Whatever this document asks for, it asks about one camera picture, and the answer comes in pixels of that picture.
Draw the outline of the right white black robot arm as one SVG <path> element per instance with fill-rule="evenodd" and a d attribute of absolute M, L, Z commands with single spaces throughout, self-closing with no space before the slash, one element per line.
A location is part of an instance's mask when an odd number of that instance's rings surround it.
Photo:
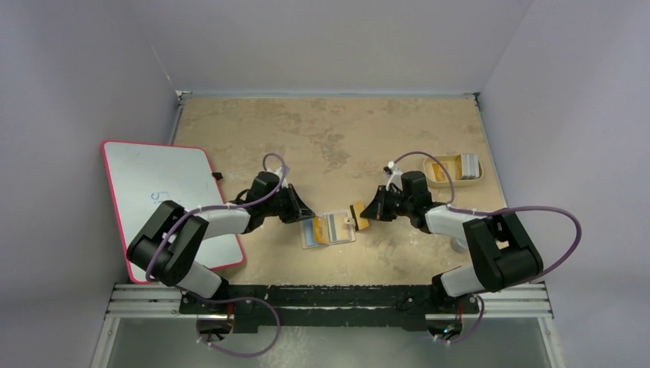
<path fill-rule="evenodd" d="M 421 232 L 447 235 L 466 244 L 470 263 L 432 278 L 430 301 L 436 310 L 448 312 L 466 294 L 500 291 L 525 282 L 543 270 L 539 252 L 514 213 L 455 212 L 433 200 L 423 172 L 405 172 L 399 179 L 398 185 L 379 186 L 373 200 L 359 215 L 381 222 L 405 216 Z"/>

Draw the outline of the beige leather card holder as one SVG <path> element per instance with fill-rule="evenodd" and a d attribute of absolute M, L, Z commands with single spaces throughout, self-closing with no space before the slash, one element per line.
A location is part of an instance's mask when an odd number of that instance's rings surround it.
<path fill-rule="evenodd" d="M 355 242 L 356 231 L 351 224 L 351 215 L 349 210 L 327 212 L 316 216 L 327 217 L 327 220 L 329 222 L 330 243 L 327 245 L 322 245 L 317 244 L 314 241 L 312 232 L 312 219 L 308 219 L 300 222 L 300 234 L 303 249 Z"/>

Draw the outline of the gold credit card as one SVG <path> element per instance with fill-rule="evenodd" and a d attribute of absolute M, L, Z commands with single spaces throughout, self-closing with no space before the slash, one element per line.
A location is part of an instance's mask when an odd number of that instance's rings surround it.
<path fill-rule="evenodd" d="M 362 231 L 369 227 L 369 220 L 361 216 L 365 209 L 363 201 L 354 202 L 350 205 L 351 224 L 356 232 Z"/>
<path fill-rule="evenodd" d="M 330 243 L 329 222 L 326 216 L 316 216 L 312 219 L 313 239 L 317 244 Z"/>

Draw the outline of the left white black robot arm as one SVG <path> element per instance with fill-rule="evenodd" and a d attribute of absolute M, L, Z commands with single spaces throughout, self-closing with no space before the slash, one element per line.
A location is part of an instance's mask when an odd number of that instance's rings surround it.
<path fill-rule="evenodd" d="M 201 244 L 248 234 L 266 218 L 292 224 L 315 215 L 282 176 L 259 172 L 249 189 L 224 205 L 187 210 L 172 200 L 162 202 L 128 245 L 126 259 L 166 286 L 198 293 L 199 304 L 217 314 L 228 306 L 228 292 L 218 275 L 196 261 Z"/>

